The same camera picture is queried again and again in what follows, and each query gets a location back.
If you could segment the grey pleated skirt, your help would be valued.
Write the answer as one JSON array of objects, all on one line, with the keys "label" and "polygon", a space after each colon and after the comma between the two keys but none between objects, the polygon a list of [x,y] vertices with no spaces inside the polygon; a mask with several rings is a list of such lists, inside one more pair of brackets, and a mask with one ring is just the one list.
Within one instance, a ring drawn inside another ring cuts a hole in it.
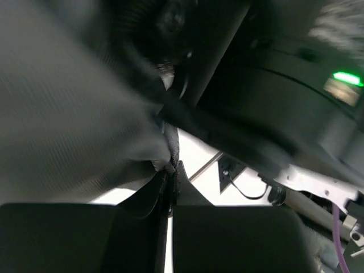
[{"label": "grey pleated skirt", "polygon": [[106,1],[1,2],[1,203],[88,202],[179,157],[111,58]]}]

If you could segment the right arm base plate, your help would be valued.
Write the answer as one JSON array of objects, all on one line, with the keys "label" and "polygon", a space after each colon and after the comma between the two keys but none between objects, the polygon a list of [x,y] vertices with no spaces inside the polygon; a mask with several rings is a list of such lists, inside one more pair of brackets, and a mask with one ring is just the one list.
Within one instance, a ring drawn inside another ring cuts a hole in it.
[{"label": "right arm base plate", "polygon": [[222,155],[218,160],[218,174],[220,181],[220,194],[238,177],[246,165],[228,155]]}]

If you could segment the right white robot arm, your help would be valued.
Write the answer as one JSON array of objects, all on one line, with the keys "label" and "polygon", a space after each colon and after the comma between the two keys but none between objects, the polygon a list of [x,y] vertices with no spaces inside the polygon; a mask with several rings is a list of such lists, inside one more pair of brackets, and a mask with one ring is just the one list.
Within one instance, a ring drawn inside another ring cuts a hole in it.
[{"label": "right white robot arm", "polygon": [[363,221],[362,1],[111,1],[111,44],[171,61],[163,115],[254,169],[271,209]]}]

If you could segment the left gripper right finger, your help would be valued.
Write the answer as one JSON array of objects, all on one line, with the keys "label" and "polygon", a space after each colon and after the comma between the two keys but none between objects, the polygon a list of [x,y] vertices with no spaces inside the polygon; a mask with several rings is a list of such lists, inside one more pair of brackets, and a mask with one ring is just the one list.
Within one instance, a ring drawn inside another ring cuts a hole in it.
[{"label": "left gripper right finger", "polygon": [[175,272],[317,272],[304,225],[290,209],[214,206],[179,163],[173,208]]}]

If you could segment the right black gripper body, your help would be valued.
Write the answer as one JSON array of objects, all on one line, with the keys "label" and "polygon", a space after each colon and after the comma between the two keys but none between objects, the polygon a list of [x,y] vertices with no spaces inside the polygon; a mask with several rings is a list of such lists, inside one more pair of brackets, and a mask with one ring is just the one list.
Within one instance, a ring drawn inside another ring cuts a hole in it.
[{"label": "right black gripper body", "polygon": [[110,1],[110,46],[174,125],[264,176],[363,181],[362,1]]}]

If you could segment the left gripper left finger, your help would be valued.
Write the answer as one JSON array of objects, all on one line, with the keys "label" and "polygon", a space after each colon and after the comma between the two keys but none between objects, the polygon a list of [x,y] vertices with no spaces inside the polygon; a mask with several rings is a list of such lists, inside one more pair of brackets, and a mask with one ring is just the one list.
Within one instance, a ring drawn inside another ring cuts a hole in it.
[{"label": "left gripper left finger", "polygon": [[170,179],[118,205],[1,206],[2,272],[163,272]]}]

